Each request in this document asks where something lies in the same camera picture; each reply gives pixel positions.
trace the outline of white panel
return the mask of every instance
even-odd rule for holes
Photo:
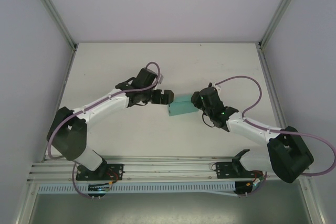
[[[52,0],[76,42],[260,41],[280,0]]]
[[[14,223],[71,52],[40,0],[0,0],[0,9],[0,222]]]
[[[266,49],[279,99],[289,124],[336,145],[336,0],[292,0]],[[334,158],[324,144],[306,138],[315,158],[313,171]],[[316,177],[327,210],[336,223],[336,171]]]
[[[175,95],[192,94],[210,81],[235,75],[256,78],[264,96],[248,116],[275,125],[254,44],[79,44],[62,106],[72,109],[101,97],[152,60],[164,75],[160,89],[171,89]],[[239,110],[259,95],[256,85],[245,79],[221,86],[225,105]],[[123,156],[234,156],[243,148],[266,149],[242,136],[207,127],[201,115],[169,117],[166,105],[134,106],[97,123],[88,133],[88,144],[100,155]]]

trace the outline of white enclosure wall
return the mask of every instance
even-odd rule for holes
[[[52,0],[79,42],[260,41],[280,0]]]
[[[13,223],[71,51],[40,0],[0,0],[0,217]]]
[[[287,122],[300,131],[336,145],[336,0],[292,0],[266,48]],[[328,147],[306,139],[315,163],[324,170],[333,162]],[[328,223],[336,223],[336,172],[316,177]]]

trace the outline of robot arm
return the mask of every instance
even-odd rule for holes
[[[243,118],[237,109],[224,106],[218,96],[219,90],[218,86],[210,84],[209,87],[193,94],[192,103],[210,118],[215,127],[242,135],[261,146],[267,146],[268,149],[268,156],[248,149],[237,154],[231,167],[237,175],[247,170],[263,170],[274,172],[283,181],[292,183],[313,163],[313,156],[300,136],[273,133],[271,130],[282,129]],[[260,130],[246,121],[268,130]],[[285,131],[297,132],[292,127],[287,127]]]
[[[63,107],[58,110],[49,130],[47,140],[56,128],[66,119],[68,120],[52,139],[52,146],[56,148],[67,160],[83,165],[92,172],[105,173],[106,162],[95,151],[87,146],[87,130],[106,116],[132,107],[134,105],[170,104],[174,100],[174,93],[171,90],[146,89],[153,84],[162,82],[163,77],[153,71],[143,68],[136,78],[116,85],[115,89],[83,107],[73,110]]]

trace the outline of green block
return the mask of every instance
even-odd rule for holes
[[[168,105],[169,116],[197,112],[198,108],[191,103],[191,96],[187,94],[175,97],[174,102]]]

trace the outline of white table surface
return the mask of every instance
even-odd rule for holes
[[[264,96],[247,116],[276,125],[254,44],[80,43],[61,102],[70,109],[86,105],[111,91],[149,61],[164,75],[160,89],[192,94],[231,76],[247,75],[261,85]],[[247,79],[221,84],[225,105],[242,111],[258,98]],[[134,106],[110,115],[88,132],[88,145],[100,155],[234,156],[244,148],[262,148],[248,139],[209,128],[201,111],[169,116],[166,105]]]

